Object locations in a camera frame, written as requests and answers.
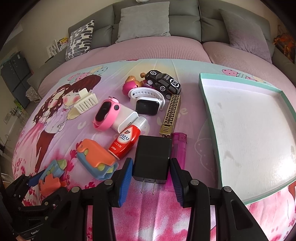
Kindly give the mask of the orange blue toy knife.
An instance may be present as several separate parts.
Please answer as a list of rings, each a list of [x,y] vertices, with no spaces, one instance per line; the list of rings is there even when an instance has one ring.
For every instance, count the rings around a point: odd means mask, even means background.
[[[78,160],[96,180],[110,179],[119,166],[116,158],[94,140],[84,139],[76,150]]]

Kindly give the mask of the black power adapter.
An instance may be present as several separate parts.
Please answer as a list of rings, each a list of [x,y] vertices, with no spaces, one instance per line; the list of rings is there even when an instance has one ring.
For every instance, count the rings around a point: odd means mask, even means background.
[[[166,184],[171,157],[171,138],[141,135],[138,138],[132,176],[142,183]]]

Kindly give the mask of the red white tube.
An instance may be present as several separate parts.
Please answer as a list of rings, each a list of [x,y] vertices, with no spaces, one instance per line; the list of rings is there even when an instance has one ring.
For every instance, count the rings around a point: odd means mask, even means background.
[[[146,125],[147,119],[139,116],[119,134],[108,148],[108,151],[118,160],[122,159],[132,149]]]

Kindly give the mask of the pink lighter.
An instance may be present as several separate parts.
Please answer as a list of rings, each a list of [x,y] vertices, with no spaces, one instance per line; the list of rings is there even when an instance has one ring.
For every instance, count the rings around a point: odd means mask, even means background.
[[[171,157],[176,158],[182,169],[185,168],[187,150],[187,135],[185,133],[173,133]]]

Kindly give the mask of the white charger block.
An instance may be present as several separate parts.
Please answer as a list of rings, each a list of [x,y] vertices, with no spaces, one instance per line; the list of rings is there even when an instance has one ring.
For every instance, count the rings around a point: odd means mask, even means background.
[[[122,106],[115,122],[112,124],[111,128],[121,133],[125,128],[131,125],[138,118],[136,111]]]

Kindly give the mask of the gold patterned lighter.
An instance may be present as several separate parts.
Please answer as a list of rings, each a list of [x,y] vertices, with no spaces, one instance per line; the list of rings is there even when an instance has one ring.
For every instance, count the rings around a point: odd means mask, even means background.
[[[170,138],[174,133],[180,106],[181,106],[181,96],[178,94],[173,94],[171,96],[163,123],[159,131],[159,134],[162,137]]]

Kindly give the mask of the pink kids watch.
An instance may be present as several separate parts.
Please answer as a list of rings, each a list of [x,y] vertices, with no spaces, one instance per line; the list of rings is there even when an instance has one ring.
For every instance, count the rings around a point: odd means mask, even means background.
[[[116,121],[119,111],[120,104],[116,98],[109,97],[105,99],[95,115],[94,128],[98,131],[105,131],[110,128]]]

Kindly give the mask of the white hair claw clip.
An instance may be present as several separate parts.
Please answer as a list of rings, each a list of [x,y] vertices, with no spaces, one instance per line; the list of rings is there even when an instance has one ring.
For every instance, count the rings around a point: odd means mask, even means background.
[[[92,91],[89,92],[86,88],[79,91],[79,96],[80,99],[74,104],[74,108],[79,112],[79,114],[85,113],[98,104],[95,93]]]

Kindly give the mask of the white smart watch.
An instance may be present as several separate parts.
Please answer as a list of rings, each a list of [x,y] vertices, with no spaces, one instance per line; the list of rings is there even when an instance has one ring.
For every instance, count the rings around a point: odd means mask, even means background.
[[[158,90],[148,87],[134,88],[128,92],[128,97],[134,110],[143,115],[156,115],[166,104],[164,96]]]

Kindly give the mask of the black toy car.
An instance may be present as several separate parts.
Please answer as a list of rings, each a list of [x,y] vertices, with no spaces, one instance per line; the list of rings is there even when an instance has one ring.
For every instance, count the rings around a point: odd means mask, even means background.
[[[181,93],[180,83],[166,73],[158,70],[150,70],[144,74],[147,84],[158,90],[166,99],[170,100],[172,95]]]

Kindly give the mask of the pink puppy toy figure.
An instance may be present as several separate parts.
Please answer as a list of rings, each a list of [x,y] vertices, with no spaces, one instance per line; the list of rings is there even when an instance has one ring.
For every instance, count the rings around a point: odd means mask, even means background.
[[[128,96],[128,93],[130,90],[138,87],[149,87],[151,88],[152,86],[148,84],[147,80],[145,79],[145,73],[140,73],[140,78],[142,79],[141,81],[138,81],[135,76],[130,75],[124,85],[122,86],[122,93],[124,96]]]

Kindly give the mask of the orange blue carrot knife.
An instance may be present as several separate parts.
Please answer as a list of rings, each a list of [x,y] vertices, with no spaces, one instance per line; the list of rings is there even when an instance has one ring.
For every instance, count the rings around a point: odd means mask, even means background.
[[[65,173],[67,161],[65,159],[53,160],[39,178],[39,193],[47,197],[60,187],[67,187],[66,181],[61,181],[61,176]]]

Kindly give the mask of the cartoon print table cloth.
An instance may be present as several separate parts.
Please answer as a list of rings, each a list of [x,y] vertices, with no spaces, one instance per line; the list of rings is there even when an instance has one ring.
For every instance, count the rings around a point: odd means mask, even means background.
[[[79,90],[86,88],[93,91],[99,101],[114,96],[121,104],[131,108],[130,99],[121,91],[124,81],[130,75],[152,69],[168,73],[180,82],[181,108],[175,130],[188,136],[185,168],[192,177],[211,187],[216,186],[217,166],[205,104],[198,86],[199,74],[253,78],[275,85],[286,92],[291,102],[295,101],[294,85],[274,66],[259,75],[225,64],[145,59],[91,65],[82,70],[67,69],[50,79],[48,93],[21,132],[13,156],[14,176],[34,174],[37,162],[41,162],[44,169],[54,159],[65,159],[67,167],[63,179],[69,188],[96,186],[98,181],[77,159],[76,148],[86,138],[108,148],[117,132],[113,129],[99,132],[93,127],[97,107],[70,119],[68,114],[72,102],[77,99]],[[190,210],[181,208],[173,190],[166,190],[159,184],[141,185],[134,180],[126,202],[122,208],[114,209],[113,215],[117,240],[185,240]]]

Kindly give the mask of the dark cabinet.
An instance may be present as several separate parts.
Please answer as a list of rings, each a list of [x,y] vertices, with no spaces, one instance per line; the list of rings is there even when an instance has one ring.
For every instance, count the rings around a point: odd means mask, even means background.
[[[26,91],[31,87],[27,80],[32,73],[21,52],[13,54],[1,65],[1,76],[13,97],[26,109],[30,103]]]

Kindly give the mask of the orange red decoration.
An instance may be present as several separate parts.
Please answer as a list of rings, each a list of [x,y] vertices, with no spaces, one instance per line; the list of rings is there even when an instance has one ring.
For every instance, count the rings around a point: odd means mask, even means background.
[[[277,25],[277,36],[273,39],[273,44],[295,64],[295,38],[284,25]]]

